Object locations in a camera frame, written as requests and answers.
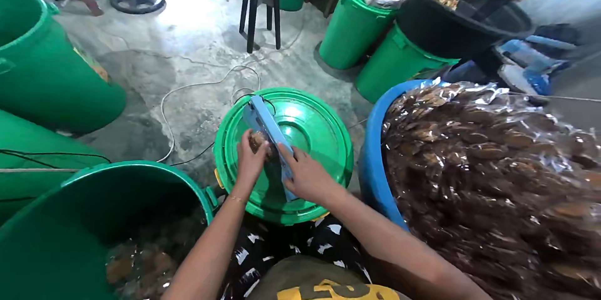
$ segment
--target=green lid handle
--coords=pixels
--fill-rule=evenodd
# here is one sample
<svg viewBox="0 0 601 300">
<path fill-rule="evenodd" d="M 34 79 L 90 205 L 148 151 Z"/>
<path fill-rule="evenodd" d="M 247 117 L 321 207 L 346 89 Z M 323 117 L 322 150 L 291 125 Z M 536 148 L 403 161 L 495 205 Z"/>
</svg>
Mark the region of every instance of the green lid handle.
<svg viewBox="0 0 601 300">
<path fill-rule="evenodd" d="M 61 13 L 61 11 L 58 9 L 58 7 L 56 6 L 56 4 L 54 4 L 54 3 L 48 3 L 48 2 L 46 2 L 46 7 L 48 7 L 48 11 L 53 16 Z"/>
<path fill-rule="evenodd" d="M 208 200 L 211 203 L 211 206 L 213 206 L 213 210 L 219 206 L 219 197 L 228 194 L 225 189 L 212 188 L 211 186 L 207 186 L 206 188 L 203 188 L 203 190 L 207 194 Z"/>
<path fill-rule="evenodd" d="M 14 69 L 15 64 L 6 58 L 0 58 L 0 74 L 5 74 Z"/>
</svg>

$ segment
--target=person's hand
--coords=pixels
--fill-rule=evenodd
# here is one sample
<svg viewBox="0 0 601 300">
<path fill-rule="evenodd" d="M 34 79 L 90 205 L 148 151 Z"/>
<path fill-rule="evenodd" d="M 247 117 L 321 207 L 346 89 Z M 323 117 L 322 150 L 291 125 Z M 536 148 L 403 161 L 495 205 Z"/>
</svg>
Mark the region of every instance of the person's hand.
<svg viewBox="0 0 601 300">
<path fill-rule="evenodd" d="M 284 184 L 295 196 L 327 208 L 328 201 L 334 201 L 340 193 L 346 193 L 323 166 L 305 151 L 293 146 L 293 156 L 281 143 L 278 148 L 294 175 L 294 181 L 286 180 Z"/>
<path fill-rule="evenodd" d="M 261 144 L 257 153 L 253 153 L 251 144 L 248 141 L 251 132 L 250 128 L 244 131 L 242 139 L 238 143 L 238 177 L 236 178 L 236 186 L 243 188 L 244 192 L 248 192 L 248 194 L 252 191 L 259 174 L 263 170 L 263 163 L 269 146 L 269 142 L 265 141 Z"/>
</svg>

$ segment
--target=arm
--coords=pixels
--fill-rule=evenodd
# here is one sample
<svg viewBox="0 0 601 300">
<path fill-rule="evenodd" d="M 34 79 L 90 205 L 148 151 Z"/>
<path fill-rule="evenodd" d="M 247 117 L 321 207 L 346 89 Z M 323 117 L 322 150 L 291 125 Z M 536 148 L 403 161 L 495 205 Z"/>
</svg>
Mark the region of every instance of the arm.
<svg viewBox="0 0 601 300">
<path fill-rule="evenodd" d="M 286 187 L 301 198 L 323 205 L 338 218 L 374 258 L 396 267 L 421 299 L 490 299 L 460 270 L 409 232 L 372 210 L 337 184 L 317 161 L 298 148 L 294 157 L 280 147 L 295 180 Z"/>
<path fill-rule="evenodd" d="M 264 143 L 256 154 L 252 152 L 248 142 L 250 131 L 244 132 L 238 144 L 238 177 L 234 188 L 213 222 L 177 269 L 162 300 L 217 298 L 234 250 L 246 202 L 263 169 L 267 150 L 267 144 Z"/>
</svg>

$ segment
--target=black bucket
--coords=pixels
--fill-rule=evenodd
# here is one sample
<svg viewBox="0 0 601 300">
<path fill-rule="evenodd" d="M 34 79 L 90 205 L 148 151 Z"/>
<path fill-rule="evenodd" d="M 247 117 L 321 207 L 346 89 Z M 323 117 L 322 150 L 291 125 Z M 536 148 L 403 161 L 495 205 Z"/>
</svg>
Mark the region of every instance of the black bucket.
<svg viewBox="0 0 601 300">
<path fill-rule="evenodd" d="M 419 48 L 443 58 L 471 58 L 491 45 L 531 35 L 530 17 L 512 0 L 405 0 L 396 22 Z"/>
</svg>

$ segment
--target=blue plastic tub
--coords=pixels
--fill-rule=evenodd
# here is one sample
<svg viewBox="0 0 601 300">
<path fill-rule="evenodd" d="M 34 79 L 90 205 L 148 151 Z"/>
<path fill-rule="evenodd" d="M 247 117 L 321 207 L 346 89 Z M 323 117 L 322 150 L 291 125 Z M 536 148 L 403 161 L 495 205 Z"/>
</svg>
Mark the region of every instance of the blue plastic tub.
<svg viewBox="0 0 601 300">
<path fill-rule="evenodd" d="M 409 230 L 407 223 L 398 211 L 393 194 L 390 192 L 384 163 L 382 162 L 382 122 L 388 107 L 399 96 L 410 89 L 419 87 L 422 83 L 430 84 L 432 80 L 410 80 L 392 87 L 378 99 L 365 128 L 365 142 L 359 157 L 359 183 L 363 201 L 374 210 L 380 212 L 395 224 Z"/>
</svg>

